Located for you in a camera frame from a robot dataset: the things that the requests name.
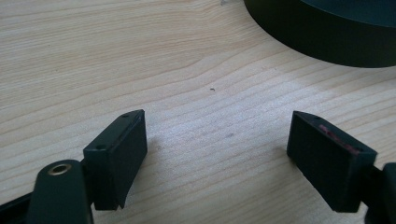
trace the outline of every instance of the wooden table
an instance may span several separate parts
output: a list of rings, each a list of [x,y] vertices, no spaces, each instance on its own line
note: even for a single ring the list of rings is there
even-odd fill
[[[148,155],[123,210],[95,223],[362,223],[337,214],[286,156],[293,110],[396,161],[396,67],[307,57],[242,0],[0,3],[0,203],[146,111]]]

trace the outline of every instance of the clamp jaw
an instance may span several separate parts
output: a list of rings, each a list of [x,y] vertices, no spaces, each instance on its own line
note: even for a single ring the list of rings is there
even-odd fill
[[[396,163],[374,167],[376,151],[329,121],[294,111],[288,156],[336,212],[368,207],[367,224],[396,224]]]
[[[35,189],[0,206],[1,223],[93,223],[96,210],[117,210],[148,152],[145,112],[116,118],[84,149],[84,160],[56,161],[37,175]]]

